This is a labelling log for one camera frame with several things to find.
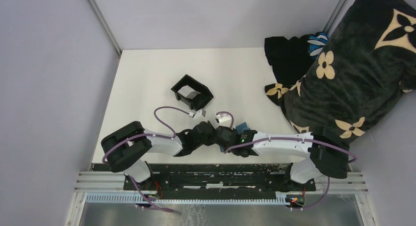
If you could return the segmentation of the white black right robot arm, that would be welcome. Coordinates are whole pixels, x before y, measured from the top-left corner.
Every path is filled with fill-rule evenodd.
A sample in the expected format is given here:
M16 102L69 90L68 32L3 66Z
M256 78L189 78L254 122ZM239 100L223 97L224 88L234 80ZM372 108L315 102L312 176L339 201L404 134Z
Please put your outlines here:
M238 132L219 126L212 140L224 153L241 157L277 154L302 158L289 166L283 178L285 188L290 191L319 176L345 179L349 163L357 158L347 143L321 127L312 132L283 135L253 129Z

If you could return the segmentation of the blue leather card holder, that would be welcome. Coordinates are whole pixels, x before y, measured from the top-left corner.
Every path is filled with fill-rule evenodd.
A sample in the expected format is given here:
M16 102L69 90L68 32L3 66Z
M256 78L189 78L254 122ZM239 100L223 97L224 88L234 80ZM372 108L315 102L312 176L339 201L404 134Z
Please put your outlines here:
M249 130L249 127L248 127L247 123L244 122L244 123L241 123L241 124L237 125L235 127L235 130L236 130L238 135L241 135L243 131Z

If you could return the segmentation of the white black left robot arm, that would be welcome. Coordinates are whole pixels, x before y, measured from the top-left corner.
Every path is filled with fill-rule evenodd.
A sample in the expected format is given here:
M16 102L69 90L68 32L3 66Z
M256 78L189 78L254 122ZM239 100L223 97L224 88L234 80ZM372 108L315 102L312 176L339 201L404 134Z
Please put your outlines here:
M138 121L129 123L101 141L102 162L113 173L132 177L141 189L149 190L155 182L151 168L141 157L147 153L161 153L173 157L190 155L201 146L213 144L215 129L210 122L200 122L174 136L152 132Z

